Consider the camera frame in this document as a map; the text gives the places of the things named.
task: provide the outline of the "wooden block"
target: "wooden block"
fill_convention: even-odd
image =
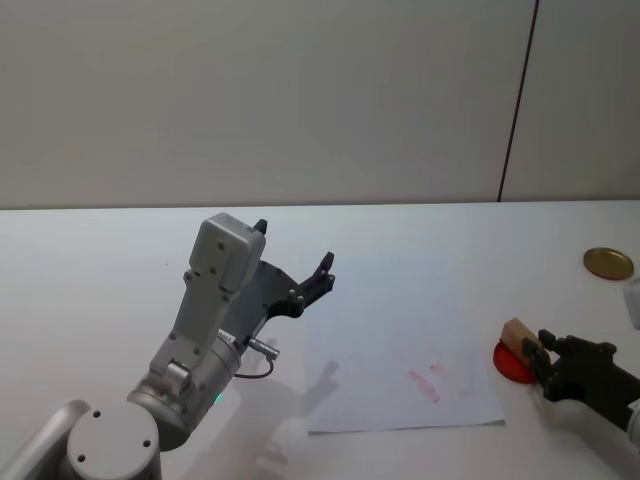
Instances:
[[[522,340],[524,340],[525,338],[530,338],[544,350],[544,347],[542,346],[540,340],[538,340],[538,337],[517,318],[509,320],[504,324],[502,335],[500,335],[500,340],[502,340],[502,343],[504,343],[505,346],[516,357],[518,357],[521,362],[523,362],[525,365],[529,365],[529,359],[522,353]]]

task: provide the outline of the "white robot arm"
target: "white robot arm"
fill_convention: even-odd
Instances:
[[[267,320],[299,317],[333,288],[327,253],[301,284],[260,257],[267,222],[205,220],[184,274],[173,329],[128,402],[102,410],[76,400],[56,412],[0,471],[0,480],[160,480],[160,452],[184,444],[234,377],[271,373],[279,352],[256,337]],[[269,370],[238,375],[247,348]]]

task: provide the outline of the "white table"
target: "white table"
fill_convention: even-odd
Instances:
[[[173,324],[200,222],[221,209],[0,212],[0,464],[71,398],[123,401]],[[302,279],[300,259],[327,250],[446,253],[473,320],[506,426],[308,436],[302,411],[304,317],[273,319],[275,373],[235,381],[167,479],[580,480],[635,478],[625,435],[580,405],[551,405],[495,372],[503,322],[608,340],[640,376],[640,332],[620,283],[581,258],[611,246],[640,266],[640,202],[224,209],[270,222],[264,258]],[[340,279],[336,281],[340,288]]]

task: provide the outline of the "red plate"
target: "red plate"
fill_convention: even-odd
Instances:
[[[518,359],[501,341],[493,349],[493,364],[509,380],[517,383],[536,383],[531,369]]]

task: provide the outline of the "white paper sheet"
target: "white paper sheet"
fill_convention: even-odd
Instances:
[[[305,311],[307,382],[337,388],[310,432],[503,420],[444,257],[336,257],[333,292]]]

